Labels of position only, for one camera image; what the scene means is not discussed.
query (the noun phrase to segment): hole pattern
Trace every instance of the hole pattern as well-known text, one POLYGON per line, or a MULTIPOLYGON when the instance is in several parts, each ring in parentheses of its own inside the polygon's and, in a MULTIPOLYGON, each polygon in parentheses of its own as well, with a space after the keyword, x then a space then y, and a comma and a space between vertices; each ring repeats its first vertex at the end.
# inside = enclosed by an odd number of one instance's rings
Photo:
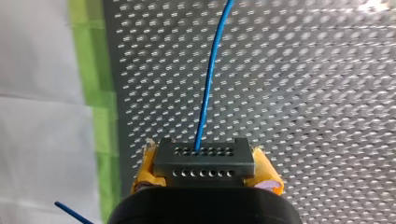
POLYGON ((172 176, 174 177, 233 177, 235 175, 234 170, 174 170, 172 176))
POLYGON ((191 147, 175 147, 175 156, 233 156, 233 149, 231 147, 201 147, 201 149, 196 152, 191 147))
MULTIPOLYGON (((193 141, 224 3, 105 1, 124 195, 147 138, 193 141)), ((395 22, 390 0, 237 1, 204 141, 264 146, 304 223, 395 220, 395 22)))

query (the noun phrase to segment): gray metal surface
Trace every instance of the gray metal surface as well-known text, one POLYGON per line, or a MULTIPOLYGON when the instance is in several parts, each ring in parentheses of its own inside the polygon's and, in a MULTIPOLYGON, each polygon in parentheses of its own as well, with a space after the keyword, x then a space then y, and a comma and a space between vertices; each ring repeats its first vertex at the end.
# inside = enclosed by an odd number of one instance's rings
MULTIPOLYGON (((225 1, 105 1, 123 192, 147 138, 192 141, 225 1)), ((392 1, 236 1, 206 141, 264 146, 306 223, 396 220, 392 1)))

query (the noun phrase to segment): blue wire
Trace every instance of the blue wire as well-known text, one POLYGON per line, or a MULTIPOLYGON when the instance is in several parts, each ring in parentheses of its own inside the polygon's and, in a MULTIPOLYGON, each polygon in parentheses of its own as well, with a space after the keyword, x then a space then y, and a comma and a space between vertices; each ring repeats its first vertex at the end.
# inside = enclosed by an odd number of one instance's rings
POLYGON ((204 100, 202 101, 201 115, 199 118, 197 134, 195 135, 195 143, 194 143, 195 151, 199 151, 199 149, 201 148, 202 134, 204 132, 204 125, 206 122, 207 106, 209 105, 210 87, 212 85, 213 71, 215 70, 215 62, 216 62, 216 57, 218 55, 219 42, 221 40, 221 35, 222 35, 222 31, 224 30, 225 22, 227 20, 228 15, 230 14, 231 8, 233 7, 233 1, 234 0, 228 0, 227 4, 225 5, 223 13, 220 17, 218 30, 216 31, 215 34, 215 39, 213 40, 212 51, 210 52, 210 58, 209 58, 209 66, 207 67, 207 72, 206 72, 204 100))
POLYGON ((60 209, 64 210, 67 214, 69 214, 73 218, 75 218, 78 221, 80 221, 81 223, 83 223, 83 224, 93 224, 87 218, 82 217, 80 214, 78 214, 77 212, 73 211, 71 208, 67 207, 66 205, 64 205, 64 204, 62 204, 60 202, 55 202, 55 205, 57 207, 59 207, 60 209))

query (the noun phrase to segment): blue cable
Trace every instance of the blue cable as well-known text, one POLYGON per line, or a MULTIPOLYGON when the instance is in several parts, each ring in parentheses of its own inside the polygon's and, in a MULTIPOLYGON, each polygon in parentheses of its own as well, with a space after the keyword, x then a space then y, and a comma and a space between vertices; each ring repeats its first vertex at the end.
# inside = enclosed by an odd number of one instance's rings
POLYGON ((216 31, 215 34, 215 39, 213 40, 212 51, 210 52, 210 58, 209 58, 209 66, 207 67, 207 72, 206 72, 204 100, 202 101, 201 115, 199 118, 197 134, 195 135, 195 143, 194 143, 195 151, 199 151, 199 149, 201 148, 202 134, 204 132, 204 125, 206 122, 207 106, 209 105, 210 87, 212 85, 213 71, 215 70, 215 62, 216 62, 216 57, 218 55, 219 42, 221 40, 221 35, 224 30, 225 22, 227 20, 228 15, 230 14, 231 8, 233 7, 233 1, 234 0, 227 1, 227 4, 225 5, 225 8, 220 17, 218 30, 216 31))
POLYGON ((62 204, 60 202, 55 202, 55 205, 57 207, 59 207, 60 209, 64 210, 67 214, 69 214, 73 218, 75 218, 78 221, 80 221, 81 223, 83 223, 83 224, 93 224, 87 218, 82 217, 80 214, 78 214, 77 212, 73 211, 71 208, 67 207, 66 205, 64 205, 64 204, 62 204))

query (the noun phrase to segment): black connector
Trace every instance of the black connector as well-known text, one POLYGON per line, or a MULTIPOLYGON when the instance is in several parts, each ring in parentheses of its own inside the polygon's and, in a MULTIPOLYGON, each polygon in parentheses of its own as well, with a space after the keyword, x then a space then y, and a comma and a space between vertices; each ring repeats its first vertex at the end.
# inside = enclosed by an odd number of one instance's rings
POLYGON ((164 138, 156 151, 153 173, 169 187, 238 187, 254 176, 254 160, 246 138, 234 143, 173 143, 164 138))

